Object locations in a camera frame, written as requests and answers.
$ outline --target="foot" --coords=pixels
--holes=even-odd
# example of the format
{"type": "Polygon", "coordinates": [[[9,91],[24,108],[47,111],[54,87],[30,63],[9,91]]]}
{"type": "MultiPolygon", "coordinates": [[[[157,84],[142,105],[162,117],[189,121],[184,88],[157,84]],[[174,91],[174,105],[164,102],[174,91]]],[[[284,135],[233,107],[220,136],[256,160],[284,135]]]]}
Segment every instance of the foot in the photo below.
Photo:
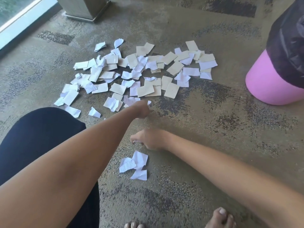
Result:
{"type": "Polygon", "coordinates": [[[136,222],[132,222],[131,226],[130,223],[125,224],[125,228],[145,228],[145,226],[143,224],[137,226],[136,222]]]}
{"type": "Polygon", "coordinates": [[[237,224],[231,214],[220,207],[213,212],[211,220],[207,223],[205,228],[236,228],[237,224]]]}

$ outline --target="toenail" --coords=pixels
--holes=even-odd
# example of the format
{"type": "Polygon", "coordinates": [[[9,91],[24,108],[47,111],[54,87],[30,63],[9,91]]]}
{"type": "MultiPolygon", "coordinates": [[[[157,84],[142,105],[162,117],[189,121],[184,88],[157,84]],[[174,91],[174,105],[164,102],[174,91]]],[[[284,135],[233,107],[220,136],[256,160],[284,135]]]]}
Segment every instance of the toenail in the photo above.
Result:
{"type": "Polygon", "coordinates": [[[222,215],[225,215],[226,214],[226,210],[224,208],[221,208],[219,210],[219,213],[222,214],[222,215]]]}

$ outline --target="black leggings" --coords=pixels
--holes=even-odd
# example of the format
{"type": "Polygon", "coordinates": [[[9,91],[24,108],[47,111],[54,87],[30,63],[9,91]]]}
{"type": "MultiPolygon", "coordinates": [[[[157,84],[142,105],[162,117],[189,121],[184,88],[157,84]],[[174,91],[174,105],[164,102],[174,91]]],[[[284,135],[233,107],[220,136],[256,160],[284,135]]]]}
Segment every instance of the black leggings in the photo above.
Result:
{"type": "MultiPolygon", "coordinates": [[[[85,123],[59,108],[41,108],[26,114],[13,125],[0,145],[0,185],[84,129],[85,123]]],[[[68,227],[99,227],[98,183],[68,227]]]]}

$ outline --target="person's left hand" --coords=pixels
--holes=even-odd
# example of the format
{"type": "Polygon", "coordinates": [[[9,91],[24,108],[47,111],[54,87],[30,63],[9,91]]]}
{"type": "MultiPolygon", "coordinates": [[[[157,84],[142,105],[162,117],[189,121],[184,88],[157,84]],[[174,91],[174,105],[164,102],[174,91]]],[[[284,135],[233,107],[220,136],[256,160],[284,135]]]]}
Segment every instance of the person's left hand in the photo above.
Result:
{"type": "Polygon", "coordinates": [[[138,115],[138,118],[145,118],[150,113],[150,108],[148,106],[148,101],[141,100],[135,102],[131,107],[136,108],[138,115]]]}

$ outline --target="bin liner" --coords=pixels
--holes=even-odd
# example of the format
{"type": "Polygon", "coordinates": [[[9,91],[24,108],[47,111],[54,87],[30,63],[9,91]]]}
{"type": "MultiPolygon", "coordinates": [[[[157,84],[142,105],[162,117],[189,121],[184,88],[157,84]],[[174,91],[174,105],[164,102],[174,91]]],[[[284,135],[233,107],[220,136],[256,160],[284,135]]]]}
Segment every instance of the bin liner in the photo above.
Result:
{"type": "Polygon", "coordinates": [[[304,0],[295,0],[273,23],[266,51],[282,79],[304,88],[304,0]]]}

